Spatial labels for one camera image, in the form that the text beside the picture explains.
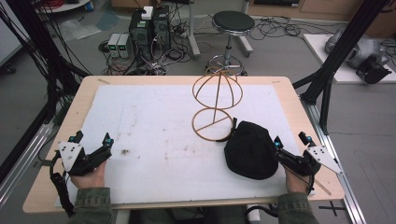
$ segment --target person's hand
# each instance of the person's hand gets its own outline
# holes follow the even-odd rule
[[[96,189],[105,186],[106,161],[100,164],[96,170],[84,176],[71,175],[70,179],[78,189]]]
[[[307,193],[309,176],[301,176],[293,173],[288,167],[285,167],[286,188],[288,193]]]

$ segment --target green sleeve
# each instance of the green sleeve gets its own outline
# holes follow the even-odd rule
[[[111,223],[110,189],[79,189],[74,211],[68,224]]]
[[[306,194],[288,193],[278,198],[279,224],[319,223],[312,213]]]

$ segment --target copper wire structure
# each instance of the copper wire structure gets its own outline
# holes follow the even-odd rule
[[[215,80],[214,78],[217,78],[217,91],[216,91],[216,100],[214,105],[209,105],[204,103],[203,101],[201,101],[199,99],[200,93],[203,89],[203,87],[205,85],[208,85],[210,80]],[[230,91],[231,94],[231,103],[229,105],[224,105],[224,106],[219,106],[219,93],[220,93],[220,85],[221,85],[221,81],[222,80],[226,81],[226,84],[228,85],[228,90]],[[200,81],[203,81],[203,83],[201,84],[201,86],[199,88],[197,88],[198,84],[200,83]],[[234,94],[234,90],[233,90],[233,84],[236,84],[236,86],[238,87],[238,89],[240,90],[240,97],[238,97],[237,99],[235,99],[235,94]],[[243,97],[243,90],[241,85],[239,85],[239,83],[237,82],[237,76],[233,74],[233,71],[230,70],[221,70],[217,67],[208,67],[206,69],[206,74],[200,78],[198,78],[195,83],[192,86],[192,95],[194,97],[194,99],[201,105],[203,105],[205,108],[201,109],[200,111],[198,111],[197,113],[195,113],[195,115],[192,118],[192,128],[194,129],[195,133],[200,136],[201,138],[207,140],[207,141],[220,141],[224,138],[226,138],[229,133],[227,133],[227,135],[221,137],[221,138],[213,138],[213,137],[208,137],[208,136],[204,136],[202,133],[200,133],[200,131],[213,127],[215,124],[220,123],[221,121],[224,121],[226,119],[228,119],[228,121],[230,121],[231,123],[231,127],[233,126],[233,119],[232,117],[225,112],[226,109],[230,109],[236,105],[238,105]],[[208,110],[213,110],[213,119],[208,122],[206,125],[204,125],[203,127],[197,127],[196,125],[196,120],[199,114],[203,113],[203,112],[207,112]],[[224,116],[222,116],[221,118],[217,119],[217,117],[219,116],[219,114],[223,114]]]

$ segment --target gray floor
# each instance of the gray floor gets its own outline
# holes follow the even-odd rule
[[[83,25],[108,24],[109,18],[116,24],[108,30],[86,39],[67,41],[81,62],[93,73],[100,75],[106,68],[106,60],[98,51],[98,45],[112,33],[124,33],[129,26],[129,15],[117,12],[118,18],[109,14],[103,7],[92,13],[76,9],[68,13],[57,14],[59,22],[71,19],[84,19]],[[208,17],[195,19],[198,27]],[[203,27],[210,27],[206,22]],[[336,26],[326,27],[335,31]],[[203,29],[200,32],[213,32]],[[213,55],[223,52],[227,36],[197,35],[202,57],[196,61],[176,63],[169,66],[167,75],[200,76],[205,71],[205,62]],[[234,45],[233,55],[238,57],[250,76],[284,76],[291,82],[297,81],[315,72],[320,64],[306,43],[296,37],[278,37],[264,40],[247,38],[254,49],[249,58]],[[24,131],[33,121],[46,102],[46,83],[39,75],[32,60],[22,50],[11,61],[17,73],[0,74],[0,162],[15,146]],[[339,85],[332,87],[332,99],[329,112],[329,132],[332,142],[346,170],[351,187],[355,192],[367,223],[392,223],[396,219],[396,96],[395,84],[376,85]],[[297,90],[304,92],[305,87]],[[26,195],[33,184],[38,169],[33,167],[36,161],[17,185],[7,203],[0,210],[0,223],[63,223],[65,214],[32,215],[21,210]],[[329,209],[330,202],[312,203],[320,223],[349,223],[344,210],[337,210],[336,216]],[[333,202],[336,207],[344,207],[342,202]],[[262,214],[262,223],[276,223],[276,220]]]

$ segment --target metal stool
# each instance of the metal stool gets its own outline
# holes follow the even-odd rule
[[[241,61],[231,55],[232,36],[248,35],[254,27],[254,20],[249,15],[238,11],[221,11],[213,16],[212,24],[216,30],[227,34],[228,43],[225,47],[225,53],[213,57],[206,66],[211,72],[216,73],[213,67],[221,70],[233,71],[236,75],[245,76],[247,72]]]

